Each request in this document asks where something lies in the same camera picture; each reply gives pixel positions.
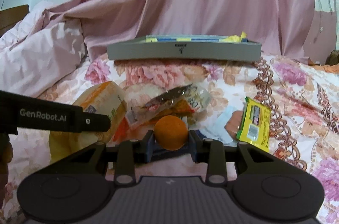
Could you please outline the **pale pink quilt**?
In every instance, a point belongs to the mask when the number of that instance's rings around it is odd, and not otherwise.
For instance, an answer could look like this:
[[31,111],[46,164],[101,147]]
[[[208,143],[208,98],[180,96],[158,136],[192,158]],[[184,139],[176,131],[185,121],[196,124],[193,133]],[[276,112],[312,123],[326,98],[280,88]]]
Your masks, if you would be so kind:
[[72,73],[86,54],[81,21],[50,18],[51,3],[38,3],[1,36],[1,90],[38,97]]

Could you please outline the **yellow white bread packet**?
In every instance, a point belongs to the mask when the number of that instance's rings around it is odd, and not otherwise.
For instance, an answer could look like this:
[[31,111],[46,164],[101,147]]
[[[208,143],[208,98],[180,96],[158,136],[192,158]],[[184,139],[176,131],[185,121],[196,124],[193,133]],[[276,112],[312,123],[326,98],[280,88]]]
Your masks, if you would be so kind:
[[100,83],[85,90],[73,104],[82,107],[85,112],[109,116],[111,127],[105,133],[82,132],[69,139],[81,148],[97,141],[108,143],[125,116],[127,103],[124,98],[124,91],[113,81]]

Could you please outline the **yellow green snack packet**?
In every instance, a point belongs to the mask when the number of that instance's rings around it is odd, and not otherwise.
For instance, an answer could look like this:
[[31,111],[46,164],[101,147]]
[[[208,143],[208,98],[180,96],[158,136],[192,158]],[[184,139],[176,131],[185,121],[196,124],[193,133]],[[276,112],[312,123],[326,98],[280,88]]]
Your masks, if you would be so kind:
[[246,97],[240,128],[236,134],[237,140],[268,152],[270,118],[271,111],[268,107]]

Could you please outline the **wooden headboard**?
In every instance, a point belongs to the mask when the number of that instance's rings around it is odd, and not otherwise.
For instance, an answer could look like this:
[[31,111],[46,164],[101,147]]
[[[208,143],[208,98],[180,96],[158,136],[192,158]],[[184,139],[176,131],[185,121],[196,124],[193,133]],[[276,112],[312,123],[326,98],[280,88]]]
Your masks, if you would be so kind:
[[13,28],[19,21],[23,20],[29,14],[29,5],[21,5],[0,11],[0,36],[11,28]]

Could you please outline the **small orange fruit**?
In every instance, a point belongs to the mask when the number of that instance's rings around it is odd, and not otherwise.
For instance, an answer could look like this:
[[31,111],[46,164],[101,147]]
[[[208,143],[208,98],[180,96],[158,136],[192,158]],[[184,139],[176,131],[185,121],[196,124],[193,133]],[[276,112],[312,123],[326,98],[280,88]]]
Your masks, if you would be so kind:
[[182,148],[189,137],[189,130],[180,118],[164,116],[153,128],[157,143],[164,149],[176,151]]

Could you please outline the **grey rectangular tray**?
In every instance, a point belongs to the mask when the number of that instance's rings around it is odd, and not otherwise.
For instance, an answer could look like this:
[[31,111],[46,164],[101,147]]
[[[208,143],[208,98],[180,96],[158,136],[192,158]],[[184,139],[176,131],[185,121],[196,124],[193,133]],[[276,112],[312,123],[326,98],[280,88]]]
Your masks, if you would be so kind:
[[112,60],[133,59],[208,59],[214,61],[255,62],[261,56],[261,44],[220,42],[218,35],[146,35],[126,42],[110,44]]

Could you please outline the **orange cloth on bed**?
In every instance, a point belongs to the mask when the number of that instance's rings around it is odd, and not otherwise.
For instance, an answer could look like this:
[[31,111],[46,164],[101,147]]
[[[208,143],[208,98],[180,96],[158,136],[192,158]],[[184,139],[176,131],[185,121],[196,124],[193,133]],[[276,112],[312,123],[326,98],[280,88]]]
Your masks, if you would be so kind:
[[309,64],[310,67],[319,70],[319,71],[324,71],[327,73],[332,73],[332,74],[338,74],[339,73],[339,64],[335,65],[316,65],[315,63]]

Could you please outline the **round bun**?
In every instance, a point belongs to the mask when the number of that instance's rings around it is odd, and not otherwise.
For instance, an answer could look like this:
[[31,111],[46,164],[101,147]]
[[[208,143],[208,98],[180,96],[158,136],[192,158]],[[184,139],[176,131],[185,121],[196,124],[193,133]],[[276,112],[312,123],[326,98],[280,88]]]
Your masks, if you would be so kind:
[[128,108],[144,106],[148,101],[161,95],[165,91],[165,88],[152,83],[127,86],[124,88],[125,101]]

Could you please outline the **yellow wrapper in tray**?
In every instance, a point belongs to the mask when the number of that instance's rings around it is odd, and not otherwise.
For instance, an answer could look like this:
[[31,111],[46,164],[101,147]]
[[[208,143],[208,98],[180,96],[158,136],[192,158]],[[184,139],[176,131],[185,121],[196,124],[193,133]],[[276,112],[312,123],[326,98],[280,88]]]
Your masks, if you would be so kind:
[[227,36],[226,38],[222,38],[219,41],[228,43],[247,42],[247,34],[245,32],[242,32],[241,35]]

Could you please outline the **clear sausage pack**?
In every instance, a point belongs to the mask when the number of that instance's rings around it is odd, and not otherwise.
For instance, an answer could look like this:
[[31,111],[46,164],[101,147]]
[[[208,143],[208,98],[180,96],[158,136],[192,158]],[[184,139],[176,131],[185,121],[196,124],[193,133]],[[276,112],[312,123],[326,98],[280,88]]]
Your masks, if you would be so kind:
[[243,110],[227,106],[209,128],[211,138],[221,141],[224,145],[236,144],[242,115]]

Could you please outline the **floral bed cover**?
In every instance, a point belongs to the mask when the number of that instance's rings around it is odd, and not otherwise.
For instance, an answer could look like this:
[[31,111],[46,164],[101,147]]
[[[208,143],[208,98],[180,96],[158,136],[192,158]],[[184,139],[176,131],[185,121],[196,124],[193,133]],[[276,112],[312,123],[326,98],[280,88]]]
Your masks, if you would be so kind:
[[98,83],[121,89],[152,83],[166,90],[201,84],[211,95],[202,112],[185,117],[191,129],[209,129],[233,106],[250,97],[271,111],[270,153],[314,175],[325,190],[317,215],[338,222],[338,74],[316,70],[293,59],[263,54],[259,61],[112,61],[102,55],[84,59],[73,73],[41,94],[43,100],[70,104]]

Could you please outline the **white green jelly packet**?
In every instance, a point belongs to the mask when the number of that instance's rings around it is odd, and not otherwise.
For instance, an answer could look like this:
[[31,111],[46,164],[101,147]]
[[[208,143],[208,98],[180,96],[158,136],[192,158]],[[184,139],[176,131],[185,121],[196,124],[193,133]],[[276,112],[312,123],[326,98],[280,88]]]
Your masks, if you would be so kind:
[[190,84],[183,97],[194,113],[206,110],[211,101],[210,93],[197,83]]

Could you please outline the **orange red biscuit packet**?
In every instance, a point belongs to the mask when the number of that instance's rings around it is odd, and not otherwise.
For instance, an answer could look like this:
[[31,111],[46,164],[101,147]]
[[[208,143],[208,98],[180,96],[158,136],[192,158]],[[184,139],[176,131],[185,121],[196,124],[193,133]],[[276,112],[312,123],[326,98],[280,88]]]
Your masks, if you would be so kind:
[[192,115],[195,109],[188,101],[192,88],[193,84],[175,87],[152,98],[142,106],[131,107],[119,124],[113,141],[121,141],[127,137],[128,131],[143,125],[154,124],[167,115],[176,117]]

